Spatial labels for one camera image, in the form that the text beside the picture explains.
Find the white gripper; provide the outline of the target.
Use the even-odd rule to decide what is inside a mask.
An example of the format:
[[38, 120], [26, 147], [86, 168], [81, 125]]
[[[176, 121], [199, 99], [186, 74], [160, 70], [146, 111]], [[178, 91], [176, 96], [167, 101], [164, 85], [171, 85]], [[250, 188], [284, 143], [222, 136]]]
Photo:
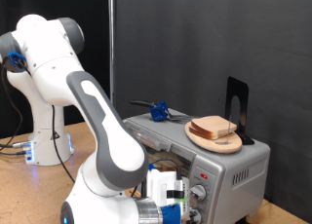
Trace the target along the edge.
[[146, 177], [146, 193], [156, 206], [178, 205], [179, 222], [189, 217], [189, 179], [177, 171], [160, 171], [152, 168]]

